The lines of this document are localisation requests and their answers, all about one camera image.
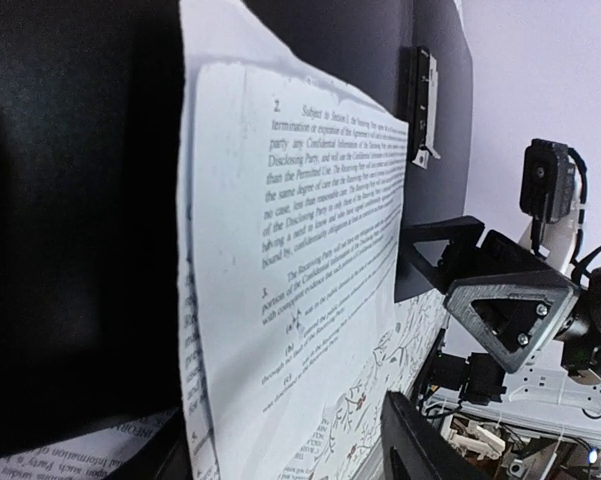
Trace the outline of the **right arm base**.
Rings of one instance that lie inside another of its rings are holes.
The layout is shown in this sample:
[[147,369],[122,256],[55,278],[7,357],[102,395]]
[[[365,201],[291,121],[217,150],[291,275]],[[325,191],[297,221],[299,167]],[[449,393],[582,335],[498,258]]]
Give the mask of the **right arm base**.
[[486,406],[501,403],[507,388],[504,369],[486,353],[459,357],[437,351],[424,370],[420,384],[422,398],[430,398],[438,389],[459,393],[461,402]]

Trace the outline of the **printed paper sheet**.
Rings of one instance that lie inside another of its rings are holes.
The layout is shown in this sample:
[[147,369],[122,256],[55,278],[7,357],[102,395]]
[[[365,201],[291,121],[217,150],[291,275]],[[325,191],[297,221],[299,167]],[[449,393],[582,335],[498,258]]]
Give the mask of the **printed paper sheet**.
[[0,458],[0,479],[218,479],[206,400]]
[[224,479],[273,479],[394,320],[408,127],[240,1],[180,5],[186,234]]

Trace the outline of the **black clip folder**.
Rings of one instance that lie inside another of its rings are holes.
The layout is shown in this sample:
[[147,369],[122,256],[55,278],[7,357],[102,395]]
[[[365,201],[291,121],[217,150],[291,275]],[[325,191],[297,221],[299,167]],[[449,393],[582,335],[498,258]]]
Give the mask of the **black clip folder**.
[[178,403],[174,1],[0,1],[0,458]]

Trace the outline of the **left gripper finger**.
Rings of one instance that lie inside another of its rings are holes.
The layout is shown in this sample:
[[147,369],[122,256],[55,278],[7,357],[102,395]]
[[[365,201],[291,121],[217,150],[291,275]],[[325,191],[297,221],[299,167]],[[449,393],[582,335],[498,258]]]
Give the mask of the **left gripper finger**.
[[381,444],[386,479],[488,479],[457,453],[401,392],[384,395]]

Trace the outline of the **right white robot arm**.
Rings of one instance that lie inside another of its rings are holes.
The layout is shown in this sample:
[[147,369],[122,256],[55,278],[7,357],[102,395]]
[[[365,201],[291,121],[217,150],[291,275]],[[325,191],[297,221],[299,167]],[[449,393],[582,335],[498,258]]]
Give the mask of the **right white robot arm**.
[[444,307],[505,372],[553,340],[581,385],[601,383],[601,267],[566,275],[472,216],[404,229],[399,258],[444,296]]

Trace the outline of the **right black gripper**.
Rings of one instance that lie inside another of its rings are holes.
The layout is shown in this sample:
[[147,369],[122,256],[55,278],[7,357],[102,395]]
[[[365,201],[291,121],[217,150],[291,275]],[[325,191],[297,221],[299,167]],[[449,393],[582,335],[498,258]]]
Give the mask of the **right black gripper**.
[[580,288],[544,260],[473,216],[408,226],[400,233],[399,274],[419,273],[444,306],[507,373],[552,340]]

